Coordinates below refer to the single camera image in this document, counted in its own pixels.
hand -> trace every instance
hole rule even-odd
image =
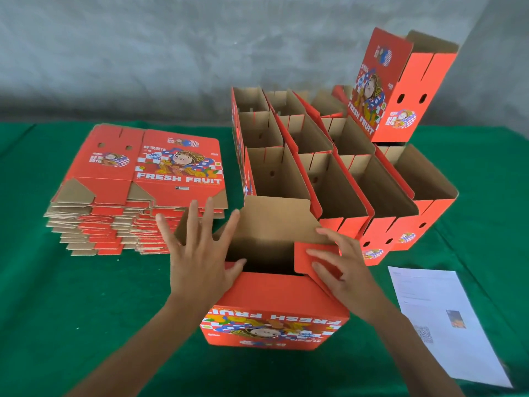
[[[396,307],[386,297],[364,263],[360,243],[335,231],[317,228],[316,232],[326,235],[336,242],[341,256],[317,249],[307,249],[307,253],[336,266],[343,273],[338,280],[319,262],[312,267],[333,295],[353,314],[374,325],[379,319],[393,312]]]
[[[198,222],[198,203],[189,205],[186,245],[178,242],[161,214],[156,214],[156,223],[167,244],[171,260],[171,296],[182,303],[182,299],[200,309],[209,310],[232,286],[242,272],[246,259],[240,259],[230,269],[224,269],[226,253],[239,222],[240,212],[234,210],[220,239],[214,241],[213,199],[208,198],[202,225]]]

qr code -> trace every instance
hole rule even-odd
[[[420,339],[423,340],[423,342],[427,342],[428,344],[433,344],[433,338],[432,334],[430,333],[430,329],[427,326],[414,326],[415,331],[419,335]]]

green tablecloth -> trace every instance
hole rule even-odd
[[[230,128],[161,127],[220,140],[230,208],[242,204]],[[90,123],[0,125],[0,395],[56,396],[162,306],[168,257],[70,257],[42,215]],[[529,142],[504,128],[420,127],[412,139],[461,195],[410,250],[372,271],[396,302],[387,266],[456,270],[515,389],[461,382],[467,395],[529,392]],[[352,318],[314,352],[209,346],[200,331],[142,396],[406,395],[373,330]]]

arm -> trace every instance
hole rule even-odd
[[[198,224],[198,208],[194,200],[189,207],[187,243],[182,246],[162,215],[156,216],[170,252],[171,294],[149,323],[67,397],[131,397],[141,391],[241,273],[244,260],[224,269],[228,246],[238,221],[239,211],[234,210],[221,239],[213,241],[213,200],[209,198],[206,203],[202,226]]]
[[[393,357],[408,391],[413,397],[458,397],[463,392],[428,351],[410,321],[386,297],[365,265],[357,240],[318,228],[318,233],[336,242],[341,256],[308,249],[311,256],[326,260],[343,273],[340,280],[323,265],[314,270],[331,292],[353,314],[372,325]]]

white paper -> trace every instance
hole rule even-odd
[[[388,269],[400,310],[446,373],[512,387],[455,272]]]

